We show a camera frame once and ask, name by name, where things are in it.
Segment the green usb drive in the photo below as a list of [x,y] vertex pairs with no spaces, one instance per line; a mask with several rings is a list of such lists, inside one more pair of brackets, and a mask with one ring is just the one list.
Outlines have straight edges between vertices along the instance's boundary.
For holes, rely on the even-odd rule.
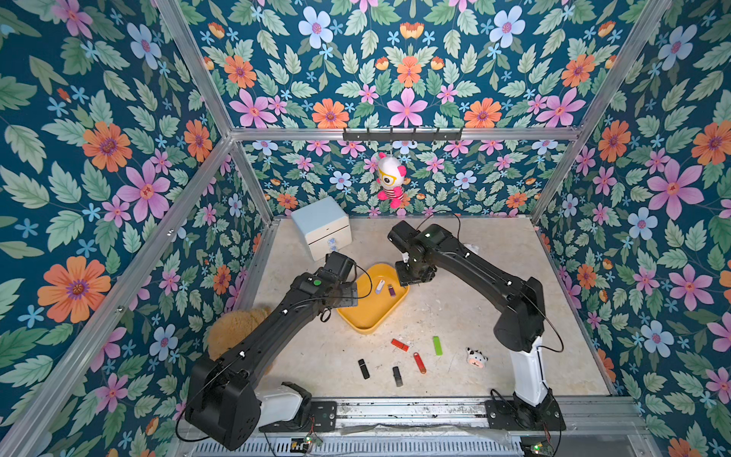
[[433,336],[432,337],[432,343],[433,343],[433,348],[434,348],[435,355],[436,356],[443,356],[444,355],[444,351],[443,351],[443,348],[442,348],[442,343],[441,343],[440,337],[439,336]]

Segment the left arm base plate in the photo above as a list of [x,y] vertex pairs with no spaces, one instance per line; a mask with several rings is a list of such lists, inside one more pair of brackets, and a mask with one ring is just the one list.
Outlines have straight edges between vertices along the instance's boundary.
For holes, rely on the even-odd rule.
[[335,430],[337,406],[334,401],[304,403],[293,419],[279,421],[259,428],[261,432],[330,432]]

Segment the red translucent usb drive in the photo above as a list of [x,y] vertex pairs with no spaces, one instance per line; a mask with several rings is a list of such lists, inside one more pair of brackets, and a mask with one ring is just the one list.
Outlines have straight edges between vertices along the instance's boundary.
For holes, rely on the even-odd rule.
[[425,365],[422,357],[420,356],[420,354],[418,354],[418,352],[414,352],[413,353],[413,358],[414,358],[414,361],[415,361],[415,363],[416,363],[416,365],[417,365],[418,370],[420,371],[420,373],[421,374],[426,374],[428,372],[428,370],[426,369],[426,365]]

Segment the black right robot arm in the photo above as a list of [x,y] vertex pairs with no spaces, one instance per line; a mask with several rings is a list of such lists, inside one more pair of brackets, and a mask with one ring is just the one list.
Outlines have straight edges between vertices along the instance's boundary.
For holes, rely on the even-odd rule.
[[403,255],[395,264],[402,286],[432,281],[446,270],[477,291],[500,312],[493,333],[510,351],[514,398],[536,411],[546,403],[549,388],[542,360],[546,305],[542,283],[505,272],[464,245],[446,228],[432,224],[424,230],[401,221],[388,241]]

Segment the yellow plastic storage box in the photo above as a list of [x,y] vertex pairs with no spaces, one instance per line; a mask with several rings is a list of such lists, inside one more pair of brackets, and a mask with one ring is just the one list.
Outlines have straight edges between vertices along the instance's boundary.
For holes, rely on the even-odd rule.
[[[380,294],[375,293],[379,281],[386,285]],[[399,284],[394,266],[386,263],[374,264],[357,279],[358,304],[354,308],[339,308],[338,314],[360,334],[371,334],[398,308],[409,294],[409,286]],[[391,297],[388,285],[392,285],[396,296]]]

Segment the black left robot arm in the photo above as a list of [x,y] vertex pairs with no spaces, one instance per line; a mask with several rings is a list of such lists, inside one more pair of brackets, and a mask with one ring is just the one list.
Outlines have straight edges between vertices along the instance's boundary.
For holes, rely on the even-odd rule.
[[222,355],[196,362],[181,417],[229,451],[244,445],[259,428],[304,425],[310,416],[308,391],[290,382],[275,390],[257,387],[301,329],[316,317],[327,321],[335,308],[357,304],[357,268],[350,257],[332,252],[316,272],[297,276],[281,303],[250,335]]

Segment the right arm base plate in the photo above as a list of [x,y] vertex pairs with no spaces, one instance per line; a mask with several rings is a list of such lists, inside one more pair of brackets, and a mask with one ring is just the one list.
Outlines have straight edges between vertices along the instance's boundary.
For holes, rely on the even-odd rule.
[[560,406],[548,396],[537,407],[520,399],[489,399],[485,401],[485,416],[489,428],[508,431],[565,431],[567,425]]

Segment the black usb drive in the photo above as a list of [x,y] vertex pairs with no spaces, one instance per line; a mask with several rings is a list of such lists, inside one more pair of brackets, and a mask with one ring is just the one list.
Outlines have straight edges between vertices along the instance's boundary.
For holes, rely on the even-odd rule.
[[401,388],[404,385],[401,371],[397,366],[392,368],[392,375],[397,388]]
[[358,360],[358,366],[359,366],[359,369],[360,369],[360,371],[362,373],[363,378],[365,380],[369,379],[370,378],[370,373],[369,373],[369,369],[367,368],[367,363],[365,362],[365,360],[364,359],[359,359]]

